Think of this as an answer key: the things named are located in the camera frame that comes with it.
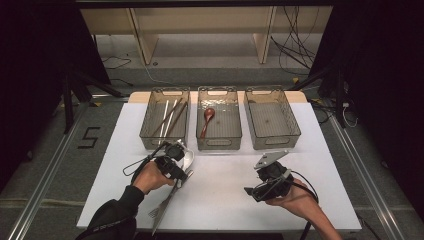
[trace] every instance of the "transparent container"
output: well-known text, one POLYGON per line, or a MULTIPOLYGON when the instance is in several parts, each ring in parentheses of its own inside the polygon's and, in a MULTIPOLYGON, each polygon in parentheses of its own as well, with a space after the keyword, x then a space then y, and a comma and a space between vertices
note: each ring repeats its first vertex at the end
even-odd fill
POLYGON ((196 138, 199 150, 238 150, 242 131, 237 89, 234 86, 199 87, 196 138), (208 123, 205 137, 202 130, 204 112, 213 108, 215 115, 208 123))
POLYGON ((293 148, 301 132, 282 86, 245 90, 245 109, 253 148, 293 148))
POLYGON ((189 115, 189 87, 153 88, 140 131, 144 147, 155 150, 180 139, 187 145, 189 115))

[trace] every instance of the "white table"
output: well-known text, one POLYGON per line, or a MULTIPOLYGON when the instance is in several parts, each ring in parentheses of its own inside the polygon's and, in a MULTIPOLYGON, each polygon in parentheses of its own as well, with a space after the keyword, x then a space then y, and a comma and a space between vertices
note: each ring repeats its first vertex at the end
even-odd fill
MULTIPOLYGON (((334 165, 313 109, 309 103, 291 103, 302 131, 295 148, 280 163, 305 176, 316 189, 320 206, 339 231, 359 231, 346 190, 334 165)), ((146 103, 126 103, 121 111, 93 187, 78 221, 86 228, 95 211, 109 199, 119 199, 131 176, 122 169, 151 151, 139 137, 146 103)), ((263 152, 252 148, 243 104, 240 104, 242 142, 240 150, 226 153, 199 152, 195 139, 197 107, 191 104, 188 148, 195 152, 194 174, 172 199, 158 232, 283 232, 303 230, 306 221, 288 211, 257 203, 244 191, 261 181, 253 166, 263 152)), ((148 213, 164 200, 171 187, 152 191, 141 203, 137 228, 150 231, 148 213)))

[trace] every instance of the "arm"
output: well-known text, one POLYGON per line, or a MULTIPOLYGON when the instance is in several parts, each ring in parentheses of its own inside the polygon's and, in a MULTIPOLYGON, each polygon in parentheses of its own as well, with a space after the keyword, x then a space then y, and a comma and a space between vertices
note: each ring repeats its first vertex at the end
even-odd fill
POLYGON ((96 211, 86 231, 91 232, 90 230, 95 229, 95 233, 85 236, 86 232, 83 232, 77 239, 132 239, 137 225, 134 217, 137 214, 138 205, 151 190, 165 184, 172 186, 174 181, 166 178, 157 168, 155 162, 149 162, 134 183, 125 188, 119 200, 110 200, 96 211), (97 228, 106 225, 114 226, 105 228, 105 230, 97 228))
MULTIPOLYGON (((306 187, 298 179, 295 179, 294 182, 306 187)), ((265 202, 271 206, 283 207, 294 215, 306 219, 323 239, 342 239, 314 198, 301 188, 292 186, 287 196, 269 199, 265 202)))

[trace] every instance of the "red spoon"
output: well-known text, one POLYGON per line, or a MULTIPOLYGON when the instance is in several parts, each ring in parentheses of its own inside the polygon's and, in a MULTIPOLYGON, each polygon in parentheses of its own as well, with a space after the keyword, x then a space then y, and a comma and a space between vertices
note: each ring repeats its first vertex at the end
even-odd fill
POLYGON ((202 130, 202 133, 200 134, 200 138, 205 138, 209 121, 215 116, 215 109, 206 108, 204 115, 205 115, 206 122, 205 122, 205 126, 203 126, 203 130, 202 130))

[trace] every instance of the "hand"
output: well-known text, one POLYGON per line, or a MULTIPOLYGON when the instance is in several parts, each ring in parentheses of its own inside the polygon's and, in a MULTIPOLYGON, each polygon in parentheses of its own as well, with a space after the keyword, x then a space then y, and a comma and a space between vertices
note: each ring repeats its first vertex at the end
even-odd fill
MULTIPOLYGON (((295 178, 294 182, 306 187, 306 184, 299 179, 295 178)), ((314 226, 323 239, 342 239, 311 194, 299 187, 292 186, 285 197, 269 199, 265 203, 271 206, 283 207, 294 215, 306 219, 314 226)))
POLYGON ((156 163, 154 161, 150 161, 138 174, 133 186, 137 187, 147 195, 150 190, 158 189, 165 184, 173 186, 174 180, 165 177, 159 170, 156 163))
MULTIPOLYGON (((294 179, 294 182, 307 187, 306 184, 297 178, 294 179)), ((283 207, 294 215, 307 220, 309 220, 311 214, 321 211, 321 208, 311 194, 296 186, 292 186, 285 197, 269 199, 265 203, 271 206, 283 207)))

